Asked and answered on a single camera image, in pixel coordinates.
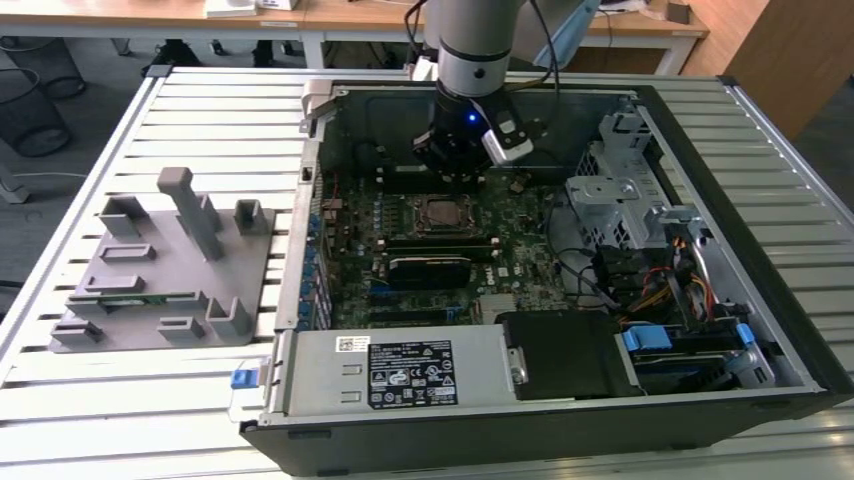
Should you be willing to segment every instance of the slatted metal surface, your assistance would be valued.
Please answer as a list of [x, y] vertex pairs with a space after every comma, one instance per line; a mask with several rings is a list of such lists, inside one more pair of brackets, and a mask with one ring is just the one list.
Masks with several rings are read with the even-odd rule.
[[[24, 291], [26, 301], [12, 311], [21, 323], [10, 346], [4, 344], [0, 363], [1, 478], [287, 478], [237, 436], [227, 415], [229, 372], [244, 360], [269, 353], [275, 313], [261, 314], [255, 341], [244, 347], [64, 356], [45, 347], [104, 233], [93, 214], [118, 193], [136, 194], [146, 209], [168, 208], [154, 186], [164, 166], [192, 168], [193, 187], [211, 194], [217, 207], [251, 197], [276, 210], [261, 295], [261, 306], [272, 311], [304, 142], [299, 95], [304, 81], [319, 75], [177, 69], [165, 81], [145, 84], [149, 93], [138, 95], [138, 108], [132, 107], [110, 141], [116, 149], [108, 146], [96, 167], [100, 178], [84, 186], [93, 188], [90, 199], [77, 202], [80, 219], [66, 237], [60, 227], [62, 238], [52, 241]], [[335, 78], [341, 77], [380, 78], [359, 71], [337, 72]], [[567, 82], [658, 87], [824, 338], [854, 371], [851, 226], [820, 185], [808, 183], [808, 172], [768, 143], [724, 87], [714, 80], [679, 77], [576, 76]], [[690, 201], [672, 166], [666, 171]], [[14, 321], [6, 318], [0, 335]], [[803, 420], [763, 425], [710, 449], [371, 478], [531, 479], [616, 472], [620, 478], [656, 479], [851, 478], [851, 407], [848, 403]]]

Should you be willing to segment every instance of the barcode sticker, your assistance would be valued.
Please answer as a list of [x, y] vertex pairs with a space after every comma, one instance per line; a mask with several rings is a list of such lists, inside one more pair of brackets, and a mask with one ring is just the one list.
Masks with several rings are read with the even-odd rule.
[[367, 352], [371, 337], [335, 337], [335, 352]]
[[293, 23], [293, 22], [261, 22], [261, 27], [296, 28], [296, 23]]

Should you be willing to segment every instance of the motherboard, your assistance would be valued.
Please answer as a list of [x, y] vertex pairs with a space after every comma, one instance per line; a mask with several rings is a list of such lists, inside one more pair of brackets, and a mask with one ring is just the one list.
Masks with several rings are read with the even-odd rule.
[[467, 193], [389, 193], [377, 180], [325, 175], [332, 328], [481, 324], [567, 308], [544, 238], [553, 186], [523, 171], [488, 172]]

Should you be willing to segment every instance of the green circuit board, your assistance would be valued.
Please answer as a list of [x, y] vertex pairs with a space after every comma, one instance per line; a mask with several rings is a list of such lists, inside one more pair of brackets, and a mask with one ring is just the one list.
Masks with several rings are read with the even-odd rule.
[[[336, 292], [332, 328], [436, 324], [435, 319], [417, 318], [377, 321], [372, 314], [379, 312], [444, 312], [441, 325], [477, 324], [481, 317], [476, 300], [492, 294], [512, 295], [517, 310], [568, 307], [541, 232], [553, 187], [519, 188], [525, 179], [519, 175], [523, 174], [487, 173], [477, 193], [468, 195], [387, 194], [364, 179], [340, 179], [337, 186], [327, 185], [327, 192], [333, 191], [335, 198], [340, 198], [335, 203], [327, 202], [335, 208], [325, 211]], [[444, 238], [447, 230], [463, 239], [497, 239], [496, 256], [472, 263], [464, 288], [392, 291], [385, 282], [389, 257], [383, 255], [377, 240]], [[463, 250], [449, 246], [447, 255], [460, 255]], [[431, 252], [439, 254], [443, 250], [432, 248]]]

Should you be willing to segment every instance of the power supply label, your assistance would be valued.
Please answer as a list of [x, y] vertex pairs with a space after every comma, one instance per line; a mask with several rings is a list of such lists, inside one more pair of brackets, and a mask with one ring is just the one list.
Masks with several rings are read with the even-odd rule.
[[456, 405], [451, 341], [368, 345], [368, 405], [385, 408]]

